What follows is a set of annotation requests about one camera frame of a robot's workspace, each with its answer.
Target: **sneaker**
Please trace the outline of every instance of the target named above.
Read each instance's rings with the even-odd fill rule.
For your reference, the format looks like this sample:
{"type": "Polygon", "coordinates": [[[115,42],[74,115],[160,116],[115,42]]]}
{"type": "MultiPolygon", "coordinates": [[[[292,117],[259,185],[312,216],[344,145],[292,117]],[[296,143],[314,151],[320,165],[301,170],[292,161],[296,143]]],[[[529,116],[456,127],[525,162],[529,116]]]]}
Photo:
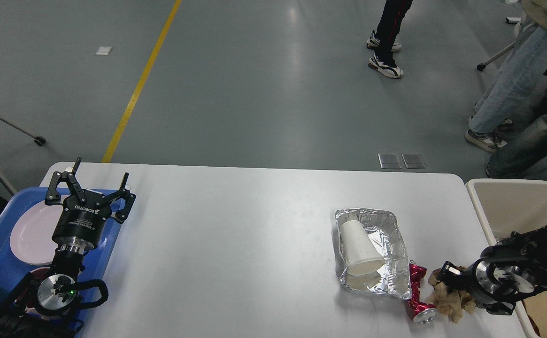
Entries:
{"type": "MultiPolygon", "coordinates": [[[[467,119],[467,122],[471,122],[471,120],[473,119],[473,117],[475,116],[476,114],[473,114],[471,115],[468,119],[467,119]]],[[[508,131],[509,129],[513,128],[513,120],[511,120],[511,118],[505,118],[505,121],[501,122],[501,124],[499,124],[496,128],[496,130],[498,131],[508,131]]]]}
{"type": "Polygon", "coordinates": [[[490,170],[490,165],[486,165],[486,170],[484,170],[484,172],[486,173],[486,177],[488,177],[489,179],[497,179],[498,176],[496,176],[492,170],[490,170]]]}
{"type": "MultiPolygon", "coordinates": [[[[367,49],[374,49],[380,45],[380,39],[376,37],[376,32],[371,32],[371,36],[367,39],[367,49]]],[[[402,49],[402,45],[398,42],[392,44],[392,52],[398,52],[402,49]]]]}
{"type": "Polygon", "coordinates": [[[391,79],[400,79],[402,77],[402,69],[396,66],[396,62],[394,62],[394,59],[391,58],[389,61],[381,61],[380,59],[378,59],[376,51],[374,51],[374,55],[370,57],[367,65],[371,69],[379,71],[385,77],[389,77],[391,79]]]}
{"type": "Polygon", "coordinates": [[[470,129],[465,133],[465,139],[491,153],[494,153],[498,148],[507,145],[507,142],[494,132],[476,133],[470,129]]]}

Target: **blue tray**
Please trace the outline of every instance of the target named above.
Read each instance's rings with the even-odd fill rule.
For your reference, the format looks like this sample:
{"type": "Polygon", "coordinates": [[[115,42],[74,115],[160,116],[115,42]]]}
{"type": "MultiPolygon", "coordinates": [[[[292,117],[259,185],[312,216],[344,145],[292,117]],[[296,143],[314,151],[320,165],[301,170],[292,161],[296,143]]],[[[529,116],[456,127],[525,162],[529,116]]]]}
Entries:
{"type": "MultiPolygon", "coordinates": [[[[39,268],[39,266],[29,265],[15,257],[10,248],[10,235],[16,221],[32,206],[44,201],[46,191],[47,188],[27,188],[21,190],[12,197],[0,215],[0,287],[7,291],[12,290],[27,272],[39,268]]],[[[114,192],[114,190],[95,191],[105,195],[114,192]]],[[[58,192],[61,195],[70,194],[67,189],[58,189],[58,192]]],[[[123,203],[124,201],[122,200],[115,201],[112,207],[114,210],[119,210],[123,203]]],[[[108,219],[106,221],[100,244],[85,256],[84,266],[86,269],[80,274],[78,281],[84,282],[90,279],[102,278],[120,228],[121,226],[114,220],[108,219]]],[[[88,302],[95,300],[99,294],[94,288],[81,291],[80,295],[84,297],[84,302],[88,302]]],[[[77,319],[85,321],[89,311],[81,310],[78,313],[77,319]]]]}

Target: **brown paper towel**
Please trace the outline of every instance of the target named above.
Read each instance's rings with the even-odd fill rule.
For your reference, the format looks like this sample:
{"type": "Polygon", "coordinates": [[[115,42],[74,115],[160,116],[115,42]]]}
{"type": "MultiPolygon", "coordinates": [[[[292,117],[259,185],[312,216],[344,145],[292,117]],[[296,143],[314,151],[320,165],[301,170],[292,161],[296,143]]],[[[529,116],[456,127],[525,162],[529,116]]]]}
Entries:
{"type": "Polygon", "coordinates": [[[428,278],[428,284],[434,287],[434,292],[426,299],[426,302],[434,304],[438,311],[445,316],[449,316],[453,323],[459,323],[459,320],[463,317],[463,310],[466,310],[470,315],[473,314],[476,302],[466,291],[448,292],[447,285],[436,279],[439,271],[440,269],[432,271],[430,278],[428,278]]]}

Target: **pink plate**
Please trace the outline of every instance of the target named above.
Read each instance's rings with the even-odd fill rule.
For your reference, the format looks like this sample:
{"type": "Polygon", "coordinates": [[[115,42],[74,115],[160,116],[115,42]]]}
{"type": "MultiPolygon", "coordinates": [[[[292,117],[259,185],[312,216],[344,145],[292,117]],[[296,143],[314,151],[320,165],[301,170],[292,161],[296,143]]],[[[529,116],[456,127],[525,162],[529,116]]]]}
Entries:
{"type": "Polygon", "coordinates": [[[50,264],[56,250],[52,233],[61,213],[62,206],[47,206],[43,201],[27,210],[12,229],[10,244],[15,257],[31,265],[50,264]]]}

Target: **yellow floor line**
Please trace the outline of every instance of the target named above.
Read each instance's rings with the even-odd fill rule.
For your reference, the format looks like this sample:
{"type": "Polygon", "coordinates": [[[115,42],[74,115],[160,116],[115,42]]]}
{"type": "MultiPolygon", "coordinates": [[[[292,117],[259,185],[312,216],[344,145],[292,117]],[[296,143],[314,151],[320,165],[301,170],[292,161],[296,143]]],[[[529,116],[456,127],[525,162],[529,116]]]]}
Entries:
{"type": "Polygon", "coordinates": [[[104,153],[104,156],[102,157],[102,163],[109,163],[110,160],[113,158],[113,154],[115,153],[115,150],[117,149],[119,140],[121,140],[121,135],[123,135],[123,131],[125,130],[125,127],[127,126],[127,122],[129,121],[129,118],[131,117],[131,114],[133,113],[133,109],[136,107],[136,102],[138,102],[138,98],[140,98],[140,94],[142,94],[142,89],[144,89],[144,84],[146,84],[146,80],[148,79],[148,75],[150,75],[150,71],[153,68],[154,62],[157,59],[157,56],[159,56],[159,51],[160,51],[160,48],[162,47],[162,43],[164,42],[164,38],[167,36],[167,32],[169,32],[169,28],[171,27],[171,23],[173,22],[173,19],[175,18],[177,9],[179,8],[180,4],[181,4],[181,0],[176,0],[175,4],[173,5],[173,8],[171,9],[171,13],[169,13],[169,17],[167,18],[167,21],[165,22],[164,27],[161,30],[161,34],[159,35],[159,40],[157,40],[157,43],[153,48],[153,52],[150,54],[150,58],[148,58],[148,62],[146,63],[146,67],[144,67],[144,71],[142,72],[142,75],[140,76],[140,80],[138,81],[138,84],[136,85],[136,89],[133,91],[133,94],[131,95],[131,99],[129,99],[129,103],[127,103],[127,108],[125,109],[125,113],[123,113],[123,116],[121,117],[121,121],[119,121],[119,126],[117,126],[117,129],[115,130],[115,134],[110,140],[110,143],[108,144],[108,148],[106,148],[106,152],[104,153]]]}

